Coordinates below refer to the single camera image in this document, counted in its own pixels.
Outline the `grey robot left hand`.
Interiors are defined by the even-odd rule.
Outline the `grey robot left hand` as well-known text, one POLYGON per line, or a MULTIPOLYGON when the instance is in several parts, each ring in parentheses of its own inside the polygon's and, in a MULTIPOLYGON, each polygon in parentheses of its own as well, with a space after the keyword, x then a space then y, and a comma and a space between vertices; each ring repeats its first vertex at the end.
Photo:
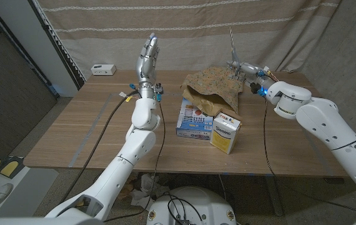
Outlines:
POLYGON ((156 63, 160 48, 157 36, 152 33, 145 41, 136 63, 139 84, 156 82, 156 63))

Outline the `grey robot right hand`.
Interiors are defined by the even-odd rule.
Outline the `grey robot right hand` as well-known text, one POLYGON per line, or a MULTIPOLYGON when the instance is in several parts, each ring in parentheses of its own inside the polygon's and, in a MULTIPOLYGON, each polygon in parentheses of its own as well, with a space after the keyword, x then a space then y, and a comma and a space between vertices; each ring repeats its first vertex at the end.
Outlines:
POLYGON ((229 77, 250 87, 252 83, 259 84, 263 89, 268 89, 275 81, 267 75, 267 71, 261 67, 251 65, 247 62, 227 61, 227 65, 234 70, 229 77))

